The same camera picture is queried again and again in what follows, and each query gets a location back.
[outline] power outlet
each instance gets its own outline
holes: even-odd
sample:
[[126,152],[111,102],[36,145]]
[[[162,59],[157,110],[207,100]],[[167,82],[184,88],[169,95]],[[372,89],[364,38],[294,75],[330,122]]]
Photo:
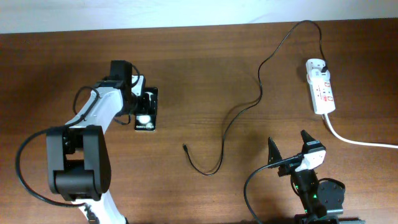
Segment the power outlet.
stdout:
[[322,59],[310,59],[306,62],[307,81],[310,85],[313,110],[316,114],[326,114],[336,109],[331,91],[330,72],[321,72],[326,65]]

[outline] wooden table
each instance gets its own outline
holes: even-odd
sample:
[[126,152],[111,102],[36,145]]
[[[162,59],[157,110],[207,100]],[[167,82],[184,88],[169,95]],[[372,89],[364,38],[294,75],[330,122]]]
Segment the wooden table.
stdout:
[[[105,135],[111,193],[131,223],[239,223],[252,220],[243,199],[248,175],[267,162],[267,137],[282,156],[298,153],[305,129],[327,147],[318,177],[346,184],[343,217],[398,222],[398,151],[341,142],[315,115],[305,62],[320,58],[317,30],[299,27],[261,70],[264,97],[231,128],[224,164],[215,176],[221,132],[259,94],[257,68],[294,23],[126,29],[0,35],[0,223],[86,223],[78,209],[30,196],[18,182],[14,158],[30,134],[73,117],[73,97],[128,60],[159,88],[157,130],[137,133],[112,123]],[[320,22],[330,65],[336,131],[358,141],[398,144],[398,19]],[[45,138],[22,155],[30,186],[48,197]],[[263,220],[303,213],[289,178],[264,170],[248,187]]]

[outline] white cable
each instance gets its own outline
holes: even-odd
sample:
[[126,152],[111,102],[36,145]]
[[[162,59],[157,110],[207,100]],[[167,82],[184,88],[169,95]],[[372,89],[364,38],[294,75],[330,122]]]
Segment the white cable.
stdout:
[[390,145],[390,144],[357,142],[357,141],[352,141],[352,140],[345,139],[345,138],[341,137],[340,135],[338,135],[338,134],[336,133],[336,131],[333,129],[333,127],[331,126],[331,123],[330,123],[328,114],[324,114],[323,117],[325,118],[326,123],[328,124],[329,130],[330,130],[338,139],[340,139],[340,140],[342,140],[342,141],[344,141],[344,142],[348,142],[348,143],[351,143],[351,144],[359,144],[359,145],[362,145],[362,146],[389,147],[389,148],[393,148],[393,149],[398,149],[398,146]]

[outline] white wall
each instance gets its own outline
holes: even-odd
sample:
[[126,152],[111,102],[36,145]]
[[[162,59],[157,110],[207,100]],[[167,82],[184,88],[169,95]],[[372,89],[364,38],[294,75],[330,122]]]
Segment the white wall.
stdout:
[[398,17],[398,0],[0,0],[0,33]]

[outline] white power strip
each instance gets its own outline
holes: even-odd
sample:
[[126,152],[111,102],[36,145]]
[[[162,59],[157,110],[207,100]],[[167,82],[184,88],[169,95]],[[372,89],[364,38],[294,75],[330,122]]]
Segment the white power strip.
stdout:
[[362,146],[390,147],[398,149],[398,146],[391,144],[352,141],[349,139],[345,139],[337,134],[336,131],[333,129],[328,116],[328,113],[334,111],[336,109],[336,106],[335,99],[331,92],[330,72],[329,70],[322,72],[323,68],[326,66],[326,63],[322,59],[313,58],[308,60],[305,66],[307,68],[307,81],[308,84],[310,84],[313,110],[316,114],[323,115],[323,119],[325,119],[329,130],[333,133],[334,136],[336,136],[336,138],[344,142],[358,144]]

